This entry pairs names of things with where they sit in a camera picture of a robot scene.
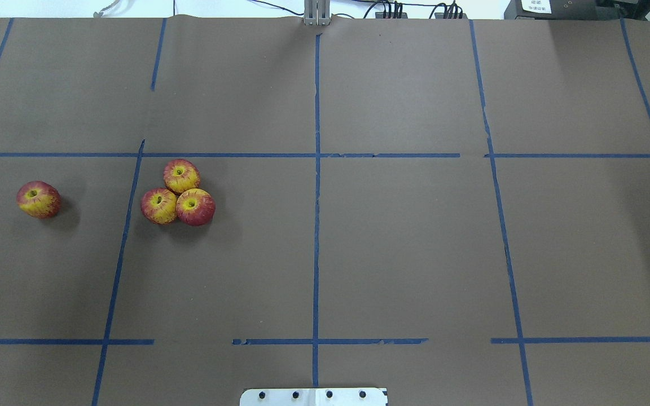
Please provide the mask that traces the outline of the lone red-yellow apple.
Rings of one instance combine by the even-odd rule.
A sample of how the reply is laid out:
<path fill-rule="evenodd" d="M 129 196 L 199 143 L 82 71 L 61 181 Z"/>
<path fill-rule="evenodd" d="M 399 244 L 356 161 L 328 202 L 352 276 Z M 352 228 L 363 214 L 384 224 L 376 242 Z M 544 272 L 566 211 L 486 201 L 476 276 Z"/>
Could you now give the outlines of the lone red-yellow apple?
<path fill-rule="evenodd" d="M 16 193 L 16 203 L 21 211 L 38 218 L 53 218 L 59 213 L 62 198 L 55 187 L 49 183 L 35 180 L 24 184 Z"/>

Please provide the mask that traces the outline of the front right red-yellow apple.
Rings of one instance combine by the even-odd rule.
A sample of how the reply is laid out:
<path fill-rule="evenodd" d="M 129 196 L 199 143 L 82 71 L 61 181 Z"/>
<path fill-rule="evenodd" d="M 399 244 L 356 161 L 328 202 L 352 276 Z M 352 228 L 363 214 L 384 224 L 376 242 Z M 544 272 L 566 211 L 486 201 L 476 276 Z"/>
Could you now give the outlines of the front right red-yellow apple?
<path fill-rule="evenodd" d="M 175 206 L 181 222 L 189 226 L 204 226 L 214 218 L 216 205 L 212 196 L 201 188 L 190 188 L 178 196 Z"/>

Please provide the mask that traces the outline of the rear red-yellow apple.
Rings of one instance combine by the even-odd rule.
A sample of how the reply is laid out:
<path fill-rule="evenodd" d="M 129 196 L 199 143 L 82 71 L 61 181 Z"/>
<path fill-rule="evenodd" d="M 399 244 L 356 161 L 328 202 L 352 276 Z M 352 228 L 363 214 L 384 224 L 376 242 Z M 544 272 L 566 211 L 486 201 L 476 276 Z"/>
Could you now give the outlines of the rear red-yellow apple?
<path fill-rule="evenodd" d="M 176 195 L 201 185 L 201 175 L 196 165 L 181 158 L 170 160 L 165 165 L 162 176 L 165 187 Z"/>

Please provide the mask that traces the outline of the front left red-yellow apple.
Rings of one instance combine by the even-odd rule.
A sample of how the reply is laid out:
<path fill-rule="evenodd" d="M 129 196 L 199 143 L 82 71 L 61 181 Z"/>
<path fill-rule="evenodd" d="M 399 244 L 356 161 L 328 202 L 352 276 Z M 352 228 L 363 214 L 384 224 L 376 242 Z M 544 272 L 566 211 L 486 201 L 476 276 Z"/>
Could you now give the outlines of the front left red-yellow apple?
<path fill-rule="evenodd" d="M 154 224 L 171 224 L 177 218 L 178 196 L 168 188 L 153 188 L 141 198 L 141 211 Z"/>

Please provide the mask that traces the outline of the white metal mounting plate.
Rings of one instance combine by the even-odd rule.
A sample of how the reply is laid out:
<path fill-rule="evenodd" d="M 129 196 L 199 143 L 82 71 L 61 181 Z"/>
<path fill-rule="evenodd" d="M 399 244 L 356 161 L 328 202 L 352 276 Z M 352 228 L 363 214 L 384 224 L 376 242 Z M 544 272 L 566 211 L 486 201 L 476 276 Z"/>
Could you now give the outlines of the white metal mounting plate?
<path fill-rule="evenodd" d="M 250 389 L 240 405 L 388 405 L 386 389 L 377 387 Z"/>

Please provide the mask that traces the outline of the dark grey equipment box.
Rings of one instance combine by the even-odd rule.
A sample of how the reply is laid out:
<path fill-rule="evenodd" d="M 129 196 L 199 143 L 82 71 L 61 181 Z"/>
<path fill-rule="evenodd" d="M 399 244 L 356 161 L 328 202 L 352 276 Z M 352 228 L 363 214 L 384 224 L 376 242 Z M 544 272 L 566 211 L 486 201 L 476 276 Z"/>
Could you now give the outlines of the dark grey equipment box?
<path fill-rule="evenodd" d="M 509 1 L 503 20 L 599 20 L 595 1 Z"/>

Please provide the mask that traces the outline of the grey aluminium profile post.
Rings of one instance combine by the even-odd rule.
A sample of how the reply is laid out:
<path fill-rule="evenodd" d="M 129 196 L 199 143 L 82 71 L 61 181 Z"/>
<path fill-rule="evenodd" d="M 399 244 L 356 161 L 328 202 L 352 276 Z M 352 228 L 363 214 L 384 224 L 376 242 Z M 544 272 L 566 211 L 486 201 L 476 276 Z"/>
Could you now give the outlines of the grey aluminium profile post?
<path fill-rule="evenodd" d="M 328 26 L 332 22 L 330 0 L 304 0 L 302 20 L 306 26 Z"/>

